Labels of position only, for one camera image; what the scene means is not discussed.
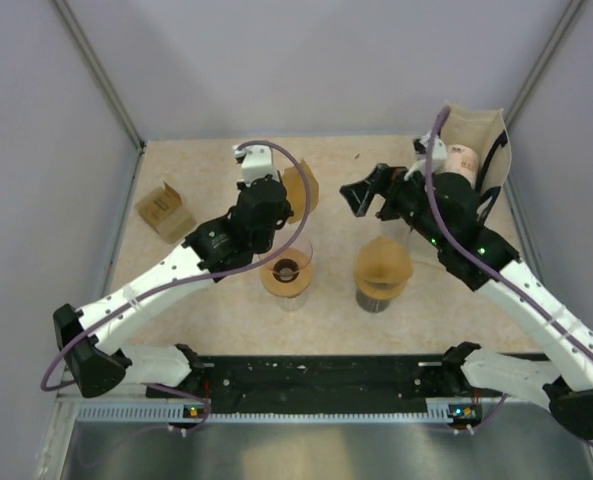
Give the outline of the brown paper filter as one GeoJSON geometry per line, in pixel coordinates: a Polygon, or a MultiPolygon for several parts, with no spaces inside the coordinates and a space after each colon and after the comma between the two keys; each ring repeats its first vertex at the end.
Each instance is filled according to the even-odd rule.
{"type": "Polygon", "coordinates": [[[407,248],[384,236],[364,244],[354,262],[355,277],[374,283],[406,282],[413,272],[414,267],[407,248]]]}
{"type": "MultiPolygon", "coordinates": [[[[301,159],[299,165],[303,169],[309,185],[311,197],[309,213],[312,213],[319,202],[319,183],[305,159],[301,159]]],[[[295,224],[300,222],[304,216],[306,204],[305,184],[300,173],[294,166],[284,170],[282,173],[282,181],[287,191],[287,200],[293,211],[293,215],[288,218],[287,222],[289,224],[295,224]]]]}

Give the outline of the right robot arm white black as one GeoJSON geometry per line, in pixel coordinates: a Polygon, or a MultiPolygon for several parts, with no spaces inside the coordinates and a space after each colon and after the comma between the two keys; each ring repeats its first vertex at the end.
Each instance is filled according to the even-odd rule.
{"type": "Polygon", "coordinates": [[[463,176],[425,178],[405,167],[377,165],[340,193],[357,217],[375,196],[377,217],[403,220],[437,250],[439,263],[472,292],[501,308],[537,343],[543,361],[499,354],[472,342],[450,348],[442,380],[452,394],[488,389],[535,404],[569,433],[593,440],[593,332],[556,299],[518,251],[478,218],[480,196],[463,176]]]}

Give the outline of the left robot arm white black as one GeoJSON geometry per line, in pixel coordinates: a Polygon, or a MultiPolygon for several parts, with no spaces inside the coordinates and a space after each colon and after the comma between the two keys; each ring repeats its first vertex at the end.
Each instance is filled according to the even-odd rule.
{"type": "Polygon", "coordinates": [[[198,356],[181,344],[137,346],[130,338],[190,294],[245,271],[268,252],[291,216],[287,190],[271,175],[240,189],[236,204],[199,225],[164,259],[120,289],[53,314],[57,345],[81,395],[95,398],[121,384],[159,384],[181,396],[202,387],[198,356]]]}

